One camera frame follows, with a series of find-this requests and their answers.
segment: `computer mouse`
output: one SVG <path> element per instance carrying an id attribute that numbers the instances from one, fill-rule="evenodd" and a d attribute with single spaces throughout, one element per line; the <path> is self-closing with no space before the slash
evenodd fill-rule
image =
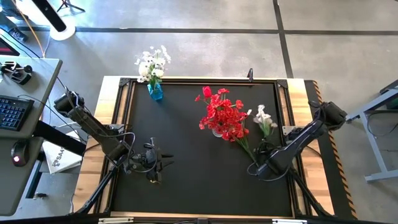
<path id="1" fill-rule="evenodd" d="M 11 158 L 14 166 L 22 167 L 29 161 L 29 141 L 18 140 L 11 149 Z"/>

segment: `wooden board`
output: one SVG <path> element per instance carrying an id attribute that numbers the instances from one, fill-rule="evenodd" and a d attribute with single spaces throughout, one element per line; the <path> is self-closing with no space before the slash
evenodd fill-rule
<path id="1" fill-rule="evenodd" d="M 99 93 L 97 107 L 95 111 L 95 117 L 103 124 L 110 124 L 113 117 L 113 110 L 116 103 L 116 98 L 118 94 L 119 80 L 118 77 L 104 77 L 101 91 Z M 192 79 L 192 78 L 208 78 L 208 77 L 167 77 L 168 79 Z M 217 78 L 220 80 L 226 80 L 229 78 Z M 256 80 L 275 80 L 275 78 L 257 78 Z M 289 95 L 292 104 L 294 120 L 296 126 L 305 126 L 312 121 L 310 107 L 308 105 L 307 92 L 304 85 L 304 80 L 302 79 L 287 79 L 289 85 Z M 125 102 L 127 95 L 127 88 L 122 92 L 121 102 Z M 284 109 L 285 118 L 287 116 L 286 104 L 282 100 L 282 107 Z M 122 111 L 124 108 L 124 103 L 121 103 L 118 114 L 118 124 L 121 123 Z M 89 139 L 87 147 L 90 147 L 97 142 L 94 139 Z M 317 141 L 310 144 L 311 147 L 319 151 Z M 96 146 L 86 152 L 84 160 L 81 166 L 81 172 L 78 178 L 78 182 L 75 189 L 75 195 L 73 197 L 74 207 L 81 208 L 83 204 L 89 199 L 91 194 L 94 192 L 100 181 L 101 168 L 104 159 L 104 154 L 101 150 L 101 146 Z M 304 150 L 302 153 L 303 166 L 305 171 L 305 177 L 307 181 L 308 188 L 312 191 L 317 200 L 322 204 L 326 211 L 331 214 L 333 213 L 333 206 L 331 204 L 331 198 L 328 190 L 328 185 L 326 181 L 325 171 L 323 170 L 322 159 L 310 150 Z M 299 196 L 299 206 L 302 211 L 304 208 L 303 196 L 298 187 L 296 187 Z M 102 212 L 105 208 L 106 201 L 108 199 L 107 195 L 109 192 L 109 184 L 104 190 L 104 197 L 102 197 L 102 203 L 100 211 Z M 135 212 L 113 212 L 112 216 L 156 216 L 156 217 L 209 217 L 207 215 L 190 215 L 190 214 L 168 214 L 163 213 L 135 213 Z"/>

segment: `gray desk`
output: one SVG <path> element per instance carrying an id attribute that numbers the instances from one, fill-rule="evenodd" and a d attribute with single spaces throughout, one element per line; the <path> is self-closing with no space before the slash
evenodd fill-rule
<path id="1" fill-rule="evenodd" d="M 16 61 L 22 66 L 30 65 L 34 72 L 32 79 L 24 86 L 14 83 L 9 77 L 3 75 L 3 80 L 0 83 L 0 95 L 17 97 L 25 94 L 43 102 L 47 101 L 60 71 L 61 60 L 0 56 L 0 62 L 4 61 Z M 21 131 L 0 130 L 0 215 L 12 215 L 15 213 L 36 158 L 39 155 L 43 138 L 32 138 L 32 133 L 43 112 L 43 108 L 44 105 L 42 103 L 34 103 L 33 109 L 29 113 L 29 117 Z M 10 153 L 12 146 L 20 138 L 30 138 L 30 159 L 24 167 L 15 167 L 11 162 Z"/>
<path id="2" fill-rule="evenodd" d="M 5 61 L 16 61 L 21 66 L 30 65 L 33 68 L 33 72 L 32 78 L 23 86 L 16 84 L 8 76 L 3 75 L 3 80 L 0 83 L 0 95 L 13 97 L 28 95 L 45 103 L 60 72 L 62 61 L 59 59 L 0 56 L 0 62 Z M 21 130 L 17 132 L 0 129 L 0 138 L 20 139 L 31 137 L 43 108 L 44 104 L 35 101 L 32 111 L 29 113 L 29 117 Z"/>

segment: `white base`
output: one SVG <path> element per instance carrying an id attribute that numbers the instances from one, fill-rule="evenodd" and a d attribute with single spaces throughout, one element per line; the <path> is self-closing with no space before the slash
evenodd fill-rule
<path id="1" fill-rule="evenodd" d="M 53 38 L 54 40 L 66 40 L 75 34 L 76 27 L 75 27 L 74 23 L 65 22 L 65 21 L 64 21 L 64 23 L 67 26 L 67 28 L 62 32 L 58 32 L 54 27 L 51 27 L 51 29 L 50 29 L 51 38 Z"/>

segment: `tripod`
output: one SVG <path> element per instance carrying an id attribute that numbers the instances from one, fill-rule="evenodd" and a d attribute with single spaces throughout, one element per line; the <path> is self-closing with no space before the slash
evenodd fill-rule
<path id="1" fill-rule="evenodd" d="M 58 8 L 57 12 L 58 12 L 59 10 L 61 10 L 62 6 L 65 6 L 65 8 L 67 8 L 67 7 L 72 7 L 72 8 L 74 8 L 74 9 L 78 9 L 78 10 L 80 10 L 80 11 L 86 12 L 84 9 L 70 4 L 69 2 L 67 2 L 67 0 L 61 0 L 61 1 L 62 1 L 62 4 L 61 4 L 61 6 Z"/>

